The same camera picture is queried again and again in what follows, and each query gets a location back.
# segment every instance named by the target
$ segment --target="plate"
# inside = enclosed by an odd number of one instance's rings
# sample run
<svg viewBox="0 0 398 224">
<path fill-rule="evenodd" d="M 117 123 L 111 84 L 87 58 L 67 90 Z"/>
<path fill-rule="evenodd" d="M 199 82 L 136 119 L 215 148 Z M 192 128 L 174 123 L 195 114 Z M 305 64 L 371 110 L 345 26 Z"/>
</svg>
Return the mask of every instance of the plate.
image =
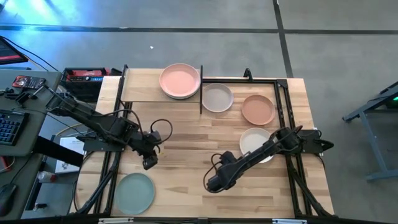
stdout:
<svg viewBox="0 0 398 224">
<path fill-rule="evenodd" d="M 152 180 L 141 173 L 125 176 L 115 191 L 115 204 L 126 215 L 138 215 L 147 210 L 155 198 Z"/>
<path fill-rule="evenodd" d="M 166 95 L 175 99 L 185 99 L 198 91 L 200 75 L 192 66 L 177 63 L 163 70 L 159 83 Z"/>
<path fill-rule="evenodd" d="M 260 148 L 266 141 L 268 141 L 271 134 L 262 128 L 251 128 L 246 130 L 239 140 L 239 147 L 241 152 L 245 155 L 248 152 L 254 152 Z M 274 156 L 269 156 L 263 159 L 260 163 L 270 161 Z"/>
<path fill-rule="evenodd" d="M 212 83 L 203 89 L 202 105 L 211 112 L 228 110 L 234 101 L 232 91 L 223 84 Z"/>
<path fill-rule="evenodd" d="M 262 95 L 251 95 L 242 104 L 242 114 L 252 124 L 265 125 L 275 117 L 274 104 Z"/>
</svg>

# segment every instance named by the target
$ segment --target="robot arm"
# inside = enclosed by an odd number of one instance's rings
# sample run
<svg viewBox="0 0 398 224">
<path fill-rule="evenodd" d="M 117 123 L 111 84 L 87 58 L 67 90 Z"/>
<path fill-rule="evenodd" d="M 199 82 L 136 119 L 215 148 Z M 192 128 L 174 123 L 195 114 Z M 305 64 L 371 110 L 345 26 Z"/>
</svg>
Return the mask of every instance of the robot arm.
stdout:
<svg viewBox="0 0 398 224">
<path fill-rule="evenodd" d="M 90 151 L 90 148 L 103 146 L 104 151 L 107 151 L 107 147 L 121 151 L 130 146 L 133 151 L 143 156 L 142 165 L 145 170 L 157 164 L 158 158 L 154 148 L 162 142 L 159 132 L 143 132 L 141 124 L 117 117 L 116 112 L 101 114 L 75 101 L 67 93 L 56 93 L 48 87 L 47 89 L 53 93 L 46 106 L 48 112 L 57 116 L 69 116 L 96 133 L 95 136 L 78 137 L 85 142 L 85 150 Z"/>
<path fill-rule="evenodd" d="M 261 162 L 263 159 L 273 156 L 278 152 L 294 152 L 300 149 L 300 139 L 297 137 L 301 127 L 290 130 L 282 128 L 273 133 L 269 140 L 254 152 L 249 152 L 236 159 L 232 152 L 224 152 L 220 159 L 221 166 L 216 169 L 216 175 L 211 177 L 205 188 L 211 193 L 218 193 L 228 190 L 236 184 L 236 181 L 252 166 Z"/>
</svg>

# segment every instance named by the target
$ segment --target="white paper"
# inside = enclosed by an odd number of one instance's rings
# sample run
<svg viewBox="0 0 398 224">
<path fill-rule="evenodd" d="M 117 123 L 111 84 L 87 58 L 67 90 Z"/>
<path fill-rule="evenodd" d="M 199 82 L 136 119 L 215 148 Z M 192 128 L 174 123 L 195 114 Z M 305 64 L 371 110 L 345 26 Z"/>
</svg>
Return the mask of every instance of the white paper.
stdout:
<svg viewBox="0 0 398 224">
<path fill-rule="evenodd" d="M 63 146 L 67 149 L 73 150 L 80 154 L 84 154 L 83 146 L 85 145 L 84 142 L 77 140 L 77 138 L 70 137 L 70 138 L 61 138 L 60 146 Z M 57 161 L 57 165 L 55 166 L 55 173 L 62 174 L 67 172 L 77 172 L 79 171 L 79 167 L 67 164 L 63 161 Z"/>
</svg>

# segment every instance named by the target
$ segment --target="gray metal stand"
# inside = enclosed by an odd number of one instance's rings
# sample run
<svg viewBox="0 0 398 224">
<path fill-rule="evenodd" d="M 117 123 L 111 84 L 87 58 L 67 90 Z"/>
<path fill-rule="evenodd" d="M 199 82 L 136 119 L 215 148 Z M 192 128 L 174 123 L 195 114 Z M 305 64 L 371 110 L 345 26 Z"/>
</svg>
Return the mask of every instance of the gray metal stand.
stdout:
<svg viewBox="0 0 398 224">
<path fill-rule="evenodd" d="M 387 168 L 386 163 L 384 162 L 384 159 L 380 152 L 379 146 L 377 144 L 377 136 L 373 133 L 367 118 L 368 113 L 390 113 L 391 110 L 376 110 L 376 108 L 384 105 L 386 102 L 391 101 L 397 96 L 398 82 L 395 82 L 393 85 L 381 91 L 379 96 L 377 96 L 375 99 L 368 101 L 365 105 L 354 110 L 349 115 L 343 117 L 343 120 L 347 123 L 349 123 L 354 118 L 361 118 L 362 124 L 368 132 L 368 138 L 370 140 L 373 153 L 376 156 L 376 160 L 379 164 L 381 171 L 371 175 L 367 175 L 366 180 L 379 180 L 390 177 L 398 177 L 398 169 L 389 170 Z"/>
</svg>

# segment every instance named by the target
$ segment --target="white bowl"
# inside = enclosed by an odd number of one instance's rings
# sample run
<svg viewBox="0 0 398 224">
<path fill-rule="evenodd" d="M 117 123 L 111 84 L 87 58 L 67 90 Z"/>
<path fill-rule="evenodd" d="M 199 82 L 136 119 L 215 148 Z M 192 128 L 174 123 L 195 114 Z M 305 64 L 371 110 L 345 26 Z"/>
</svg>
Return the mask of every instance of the white bowl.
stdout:
<svg viewBox="0 0 398 224">
<path fill-rule="evenodd" d="M 254 152 L 260 148 L 266 141 L 268 141 L 271 134 L 262 128 L 251 128 L 246 130 L 239 140 L 239 147 L 241 152 L 245 155 L 248 152 Z M 260 163 L 270 161 L 274 156 L 269 156 L 263 159 Z"/>
</svg>

